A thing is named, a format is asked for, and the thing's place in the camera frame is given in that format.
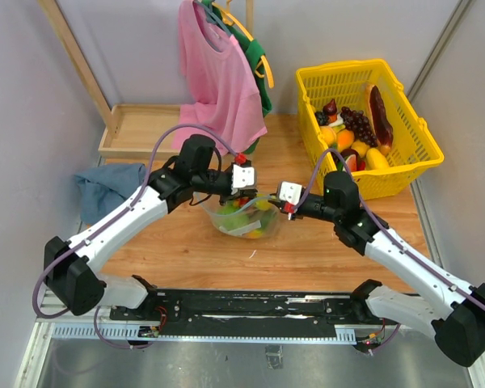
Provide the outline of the red cherry bunch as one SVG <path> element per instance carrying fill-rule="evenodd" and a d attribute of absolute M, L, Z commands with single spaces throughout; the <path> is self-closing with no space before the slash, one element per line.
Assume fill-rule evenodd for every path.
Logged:
<path fill-rule="evenodd" d="M 236 208 L 236 209 L 240 209 L 242 208 L 244 205 L 246 205 L 248 202 L 250 201 L 249 198 L 247 197 L 243 197 L 243 198 L 238 198 L 236 200 L 233 201 L 233 206 Z"/>

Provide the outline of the green cabbage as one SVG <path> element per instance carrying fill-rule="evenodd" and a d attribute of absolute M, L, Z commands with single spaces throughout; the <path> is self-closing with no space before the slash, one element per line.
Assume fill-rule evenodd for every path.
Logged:
<path fill-rule="evenodd" d="M 217 214 L 218 226 L 224 230 L 236 230 L 249 223 L 249 218 L 244 212 L 239 212 L 238 209 L 231 206 L 220 208 Z"/>

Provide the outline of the yellow banana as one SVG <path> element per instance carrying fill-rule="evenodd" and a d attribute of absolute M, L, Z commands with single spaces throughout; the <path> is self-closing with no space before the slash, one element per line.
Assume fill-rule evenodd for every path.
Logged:
<path fill-rule="evenodd" d="M 269 202 L 269 199 L 264 197 L 255 198 L 255 201 L 251 206 L 263 212 L 268 211 L 272 208 L 272 204 Z"/>

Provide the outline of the clear zip top bag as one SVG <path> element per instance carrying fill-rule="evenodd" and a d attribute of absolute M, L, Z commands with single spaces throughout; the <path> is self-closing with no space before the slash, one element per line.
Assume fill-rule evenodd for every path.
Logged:
<path fill-rule="evenodd" d="M 258 194 L 228 200 L 223 205 L 217 197 L 195 193 L 195 199 L 207 213 L 215 229 L 235 238 L 262 239 L 273 236 L 280 228 L 280 212 L 271 201 L 274 196 Z"/>

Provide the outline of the green yellow mango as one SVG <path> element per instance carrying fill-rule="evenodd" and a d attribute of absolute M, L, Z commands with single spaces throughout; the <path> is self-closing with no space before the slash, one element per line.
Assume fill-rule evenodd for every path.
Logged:
<path fill-rule="evenodd" d="M 264 236 L 264 230 L 262 228 L 257 228 L 249 231 L 243 235 L 244 238 L 259 239 Z"/>

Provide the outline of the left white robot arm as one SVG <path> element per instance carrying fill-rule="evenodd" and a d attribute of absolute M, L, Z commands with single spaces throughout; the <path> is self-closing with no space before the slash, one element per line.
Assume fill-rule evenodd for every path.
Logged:
<path fill-rule="evenodd" d="M 217 152 L 213 139 L 194 134 L 181 151 L 116 209 L 89 229 L 70 238 L 52 238 L 45 246 L 44 283 L 75 316 L 98 306 L 129 309 L 141 320 L 157 309 L 157 290 L 140 276 L 108 276 L 106 262 L 148 225 L 165 217 L 194 193 L 218 196 L 221 202 L 256 195 L 256 172 L 243 154 L 225 170 L 210 168 Z"/>

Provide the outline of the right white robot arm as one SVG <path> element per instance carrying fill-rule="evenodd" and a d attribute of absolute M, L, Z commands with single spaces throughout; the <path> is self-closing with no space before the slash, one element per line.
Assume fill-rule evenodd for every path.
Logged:
<path fill-rule="evenodd" d="M 348 173 L 328 173 L 320 195 L 300 184 L 283 182 L 278 198 L 289 219 L 308 217 L 332 223 L 345 246 L 389 269 L 415 290 L 415 296 L 408 296 L 367 280 L 352 294 L 350 313 L 357 322 L 369 323 L 378 317 L 410 327 L 434 340 L 451 361 L 463 367 L 471 367 L 485 353 L 485 283 L 474 286 L 411 247 L 363 204 Z"/>

